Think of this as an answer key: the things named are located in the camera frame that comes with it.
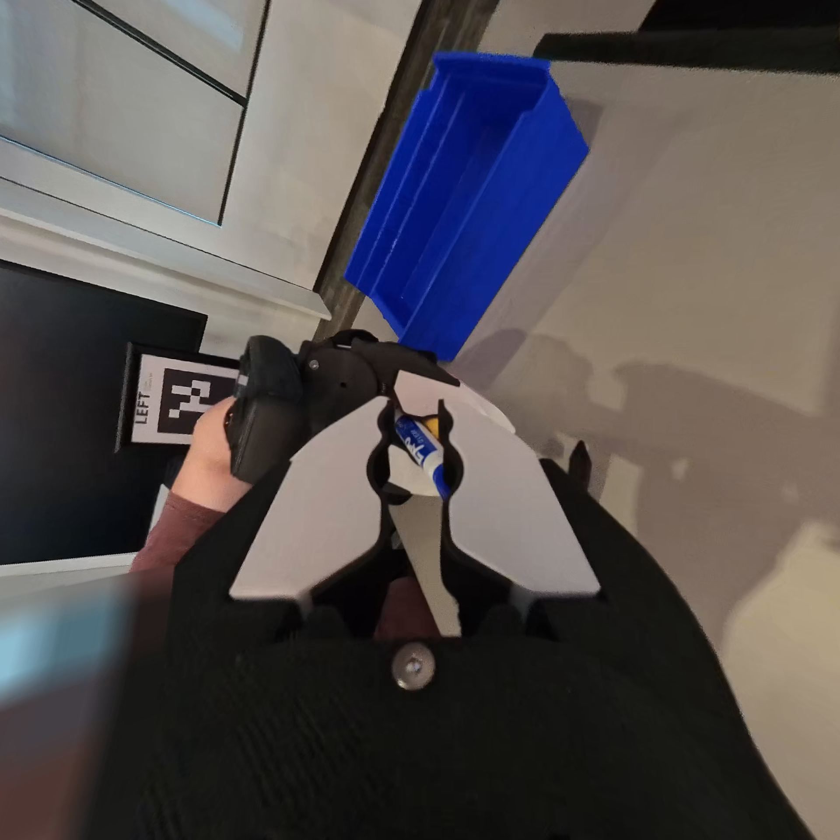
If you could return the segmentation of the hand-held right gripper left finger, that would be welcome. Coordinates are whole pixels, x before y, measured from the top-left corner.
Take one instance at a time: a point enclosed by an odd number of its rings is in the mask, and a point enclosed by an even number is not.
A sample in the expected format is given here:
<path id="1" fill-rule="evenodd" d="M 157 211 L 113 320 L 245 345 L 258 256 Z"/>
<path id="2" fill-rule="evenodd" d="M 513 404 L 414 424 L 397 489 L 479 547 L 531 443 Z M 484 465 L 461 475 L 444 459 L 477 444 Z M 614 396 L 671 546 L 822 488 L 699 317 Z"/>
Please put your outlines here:
<path id="1" fill-rule="evenodd" d="M 294 456 L 228 591 L 233 602 L 334 607 L 355 635 L 378 624 L 392 573 L 393 405 L 376 396 Z"/>

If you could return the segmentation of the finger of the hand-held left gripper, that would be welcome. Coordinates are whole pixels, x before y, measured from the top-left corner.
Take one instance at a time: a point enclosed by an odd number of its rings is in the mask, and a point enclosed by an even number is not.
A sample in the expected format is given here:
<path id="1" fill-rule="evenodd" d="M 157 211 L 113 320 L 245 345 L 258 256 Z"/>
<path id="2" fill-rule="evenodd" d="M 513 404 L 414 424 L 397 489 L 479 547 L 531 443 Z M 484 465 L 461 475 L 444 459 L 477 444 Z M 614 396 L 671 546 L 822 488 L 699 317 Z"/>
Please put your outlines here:
<path id="1" fill-rule="evenodd" d="M 468 406 L 511 434 L 516 428 L 510 419 L 492 402 L 477 393 L 462 381 L 456 385 L 432 380 L 419 374 L 399 371 L 393 386 L 395 400 L 405 415 L 431 417 L 438 415 L 439 404 L 452 415 L 454 406 Z"/>
<path id="2" fill-rule="evenodd" d="M 440 499 L 433 479 L 417 464 L 404 448 L 390 445 L 387 449 L 390 469 L 389 483 L 400 496 Z"/>

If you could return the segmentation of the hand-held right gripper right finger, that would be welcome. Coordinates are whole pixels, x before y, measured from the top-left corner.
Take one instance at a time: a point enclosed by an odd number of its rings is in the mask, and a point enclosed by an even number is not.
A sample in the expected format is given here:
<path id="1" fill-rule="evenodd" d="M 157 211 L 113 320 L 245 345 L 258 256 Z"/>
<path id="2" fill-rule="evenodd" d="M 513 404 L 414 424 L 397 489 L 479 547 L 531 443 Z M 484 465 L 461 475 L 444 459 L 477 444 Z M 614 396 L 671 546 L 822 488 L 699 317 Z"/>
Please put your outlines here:
<path id="1" fill-rule="evenodd" d="M 589 599 L 602 587 L 538 456 L 463 402 L 438 404 L 444 478 L 440 568 L 462 634 L 508 606 Z"/>

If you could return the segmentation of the blue dry erase marker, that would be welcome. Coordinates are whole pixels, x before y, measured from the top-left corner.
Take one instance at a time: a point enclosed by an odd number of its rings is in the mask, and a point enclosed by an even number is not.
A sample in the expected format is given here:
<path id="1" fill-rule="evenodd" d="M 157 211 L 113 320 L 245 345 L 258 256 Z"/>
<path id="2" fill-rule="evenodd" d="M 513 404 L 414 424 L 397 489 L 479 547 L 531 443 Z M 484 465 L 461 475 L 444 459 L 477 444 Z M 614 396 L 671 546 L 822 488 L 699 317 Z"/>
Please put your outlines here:
<path id="1" fill-rule="evenodd" d="M 422 421 L 395 410 L 395 434 L 416 465 L 429 478 L 443 501 L 451 489 L 445 477 L 444 450 Z"/>

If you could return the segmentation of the person's left forearm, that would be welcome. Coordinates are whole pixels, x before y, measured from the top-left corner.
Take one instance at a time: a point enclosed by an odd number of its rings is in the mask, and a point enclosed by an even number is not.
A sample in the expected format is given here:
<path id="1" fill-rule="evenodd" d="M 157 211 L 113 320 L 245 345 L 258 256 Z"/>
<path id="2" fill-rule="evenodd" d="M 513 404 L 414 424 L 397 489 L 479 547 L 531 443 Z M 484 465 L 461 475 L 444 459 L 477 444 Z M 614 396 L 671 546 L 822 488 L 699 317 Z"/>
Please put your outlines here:
<path id="1" fill-rule="evenodd" d="M 130 566 L 131 573 L 176 566 L 197 540 L 223 517 L 221 511 L 168 494 L 161 515 Z"/>

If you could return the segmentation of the blue plastic bin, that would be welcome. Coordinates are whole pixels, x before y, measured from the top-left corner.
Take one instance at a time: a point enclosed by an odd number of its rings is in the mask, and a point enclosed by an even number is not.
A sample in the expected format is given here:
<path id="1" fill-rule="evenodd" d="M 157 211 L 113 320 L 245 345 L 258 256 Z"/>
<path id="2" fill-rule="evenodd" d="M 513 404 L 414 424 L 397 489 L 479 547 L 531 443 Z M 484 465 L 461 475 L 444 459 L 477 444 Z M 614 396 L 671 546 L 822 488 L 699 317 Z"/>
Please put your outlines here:
<path id="1" fill-rule="evenodd" d="M 589 146 L 544 59 L 439 52 L 344 278 L 399 343 L 455 359 Z"/>

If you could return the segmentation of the black flat screen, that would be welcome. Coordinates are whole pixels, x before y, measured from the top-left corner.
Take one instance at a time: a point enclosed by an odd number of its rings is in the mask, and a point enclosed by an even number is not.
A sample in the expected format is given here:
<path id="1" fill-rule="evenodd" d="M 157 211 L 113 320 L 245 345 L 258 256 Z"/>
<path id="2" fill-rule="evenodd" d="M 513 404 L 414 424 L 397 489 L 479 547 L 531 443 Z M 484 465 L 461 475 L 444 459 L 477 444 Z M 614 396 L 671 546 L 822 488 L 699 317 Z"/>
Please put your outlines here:
<path id="1" fill-rule="evenodd" d="M 141 549 L 172 453 L 115 450 L 128 345 L 197 352 L 206 324 L 2 261 L 2 564 Z"/>

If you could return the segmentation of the black mat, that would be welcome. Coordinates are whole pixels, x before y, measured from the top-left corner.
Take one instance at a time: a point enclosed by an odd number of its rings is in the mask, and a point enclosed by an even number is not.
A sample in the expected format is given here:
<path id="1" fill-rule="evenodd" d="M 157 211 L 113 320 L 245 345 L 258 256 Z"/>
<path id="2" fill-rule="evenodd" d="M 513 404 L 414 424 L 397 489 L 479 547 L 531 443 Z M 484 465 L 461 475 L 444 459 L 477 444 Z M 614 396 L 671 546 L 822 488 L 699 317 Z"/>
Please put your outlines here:
<path id="1" fill-rule="evenodd" d="M 641 32 L 838 28 L 838 1 L 657 1 Z"/>

